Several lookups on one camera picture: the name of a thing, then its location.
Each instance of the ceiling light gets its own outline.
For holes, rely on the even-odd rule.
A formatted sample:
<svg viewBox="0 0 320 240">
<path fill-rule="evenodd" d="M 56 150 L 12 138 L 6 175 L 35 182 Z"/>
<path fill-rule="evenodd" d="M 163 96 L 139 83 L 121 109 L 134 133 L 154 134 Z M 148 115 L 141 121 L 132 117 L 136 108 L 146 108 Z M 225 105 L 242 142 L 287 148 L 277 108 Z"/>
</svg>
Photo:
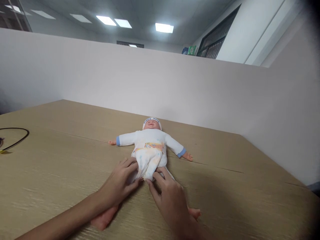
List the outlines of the ceiling light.
<svg viewBox="0 0 320 240">
<path fill-rule="evenodd" d="M 119 24 L 120 27 L 132 28 L 128 20 L 116 19 L 116 18 L 114 20 Z"/>
<path fill-rule="evenodd" d="M 109 17 L 104 17 L 104 16 L 96 16 L 101 22 L 103 22 L 105 25 L 111 25 L 111 26 L 116 26 L 115 22 L 112 21 L 111 18 Z"/>
<path fill-rule="evenodd" d="M 18 8 L 17 6 L 13 6 L 13 10 L 21 13 L 20 8 Z"/>
<path fill-rule="evenodd" d="M 32 16 L 30 13 L 27 13 L 27 12 L 17 12 L 15 10 L 11 10 L 12 12 L 15 12 L 15 13 L 19 13 L 21 15 L 27 15 L 27 16 Z"/>
<path fill-rule="evenodd" d="M 70 13 L 70 15 L 71 15 L 72 17 L 74 17 L 75 19 L 77 19 L 78 21 L 80 21 L 80 22 L 92 23 L 92 22 L 90 22 L 88 19 L 86 19 L 86 18 L 85 18 L 84 16 L 82 16 L 82 15 L 71 14 L 71 13 Z"/>
<path fill-rule="evenodd" d="M 48 18 L 48 19 L 55 19 L 54 17 L 50 16 L 49 14 L 45 13 L 44 11 L 37 11 L 37 10 L 32 10 L 32 12 L 39 14 L 42 17 Z"/>
<path fill-rule="evenodd" d="M 156 23 L 156 30 L 158 32 L 173 33 L 173 27 L 168 24 Z"/>
</svg>

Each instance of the white wall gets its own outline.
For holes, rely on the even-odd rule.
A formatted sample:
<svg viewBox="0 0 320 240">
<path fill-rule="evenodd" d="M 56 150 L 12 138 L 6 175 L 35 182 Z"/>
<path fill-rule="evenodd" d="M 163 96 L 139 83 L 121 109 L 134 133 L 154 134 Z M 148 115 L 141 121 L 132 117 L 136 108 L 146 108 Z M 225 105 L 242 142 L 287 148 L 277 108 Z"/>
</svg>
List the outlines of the white wall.
<svg viewBox="0 0 320 240">
<path fill-rule="evenodd" d="M 64 98 L 240 133 L 268 104 L 267 68 L 8 29 L 0 49 L 5 111 Z"/>
<path fill-rule="evenodd" d="M 320 180 L 320 48 L 312 25 L 297 19 L 270 53 L 270 71 L 288 86 L 243 133 L 306 185 Z"/>
<path fill-rule="evenodd" d="M 237 0 L 195 41 L 223 21 L 238 6 L 240 9 L 216 59 L 260 66 L 302 4 L 299 0 Z"/>
</svg>

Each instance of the window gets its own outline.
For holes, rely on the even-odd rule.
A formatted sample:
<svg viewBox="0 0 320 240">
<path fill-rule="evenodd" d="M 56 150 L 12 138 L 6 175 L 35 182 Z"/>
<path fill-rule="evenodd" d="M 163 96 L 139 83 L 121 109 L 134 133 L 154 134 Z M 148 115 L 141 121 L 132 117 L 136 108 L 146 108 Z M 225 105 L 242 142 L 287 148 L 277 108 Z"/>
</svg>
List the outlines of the window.
<svg viewBox="0 0 320 240">
<path fill-rule="evenodd" d="M 240 6 L 211 30 L 201 41 L 197 56 L 216 59 Z"/>
<path fill-rule="evenodd" d="M 29 23 L 18 0 L 0 0 L 0 28 L 31 31 Z"/>
<path fill-rule="evenodd" d="M 131 47 L 139 47 L 139 48 L 144 48 L 144 44 L 140 43 L 129 43 L 129 42 L 122 42 L 122 41 L 117 41 L 118 45 L 124 45 L 124 46 L 131 46 Z"/>
</svg>

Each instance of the human hand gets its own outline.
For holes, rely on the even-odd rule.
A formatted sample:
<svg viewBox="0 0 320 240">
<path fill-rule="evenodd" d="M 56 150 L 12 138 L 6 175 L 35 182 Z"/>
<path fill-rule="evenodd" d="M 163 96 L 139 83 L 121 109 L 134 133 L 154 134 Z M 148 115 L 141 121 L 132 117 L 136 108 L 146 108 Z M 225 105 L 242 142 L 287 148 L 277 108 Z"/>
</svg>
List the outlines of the human hand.
<svg viewBox="0 0 320 240">
<path fill-rule="evenodd" d="M 192 227 L 195 220 L 188 212 L 187 200 L 182 186 L 171 178 L 165 168 L 158 168 L 153 177 L 161 187 L 161 194 L 158 193 L 150 180 L 147 180 L 147 183 L 162 217 L 178 237 L 181 239 L 191 237 L 194 232 Z"/>
<path fill-rule="evenodd" d="M 133 183 L 127 184 L 128 177 L 138 169 L 136 158 L 125 158 L 120 161 L 106 182 L 97 191 L 97 195 L 101 200 L 101 212 L 117 206 L 121 203 L 133 190 L 135 190 L 142 178 L 136 179 Z"/>
<path fill-rule="evenodd" d="M 193 156 L 188 152 L 185 152 L 185 154 L 183 154 L 182 156 L 188 161 L 193 161 Z"/>
<path fill-rule="evenodd" d="M 113 139 L 111 141 L 108 142 L 110 145 L 117 145 L 117 140 Z"/>
</svg>

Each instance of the black cable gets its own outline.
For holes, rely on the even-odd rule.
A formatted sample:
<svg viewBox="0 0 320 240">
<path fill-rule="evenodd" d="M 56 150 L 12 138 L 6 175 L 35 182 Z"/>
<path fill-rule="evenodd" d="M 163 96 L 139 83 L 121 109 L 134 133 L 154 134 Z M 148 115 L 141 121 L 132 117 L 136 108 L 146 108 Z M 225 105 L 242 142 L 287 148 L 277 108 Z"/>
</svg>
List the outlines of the black cable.
<svg viewBox="0 0 320 240">
<path fill-rule="evenodd" d="M 8 151 L 10 148 L 13 148 L 14 146 L 18 145 L 18 144 L 21 143 L 23 140 L 25 140 L 25 139 L 29 136 L 29 133 L 30 133 L 29 130 L 24 129 L 24 128 L 0 128 L 0 130 L 4 130 L 4 129 L 22 129 L 22 130 L 27 131 L 27 134 L 26 134 L 23 138 L 21 138 L 19 141 L 17 141 L 17 142 L 15 142 L 14 144 L 10 145 L 9 147 L 7 147 L 7 148 L 5 148 L 5 149 L 3 149 L 3 150 L 0 150 L 0 153 L 3 153 L 3 152 L 5 152 L 5 151 Z M 3 139 L 0 138 L 0 146 L 2 146 L 2 144 L 3 144 Z"/>
</svg>

